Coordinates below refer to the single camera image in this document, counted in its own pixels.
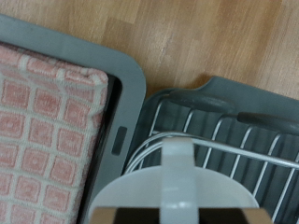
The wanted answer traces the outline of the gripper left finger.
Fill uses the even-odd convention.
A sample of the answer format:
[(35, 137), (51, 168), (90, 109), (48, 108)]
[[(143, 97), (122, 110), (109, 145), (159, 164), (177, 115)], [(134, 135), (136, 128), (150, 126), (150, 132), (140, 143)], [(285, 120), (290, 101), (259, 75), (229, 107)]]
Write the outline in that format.
[(156, 208), (97, 207), (89, 224), (160, 224)]

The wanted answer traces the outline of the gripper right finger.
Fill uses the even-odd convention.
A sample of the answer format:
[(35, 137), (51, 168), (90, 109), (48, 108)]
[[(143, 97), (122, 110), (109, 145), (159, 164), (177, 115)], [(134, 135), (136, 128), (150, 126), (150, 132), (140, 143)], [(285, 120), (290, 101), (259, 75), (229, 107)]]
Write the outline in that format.
[(200, 208), (200, 224), (274, 224), (262, 208)]

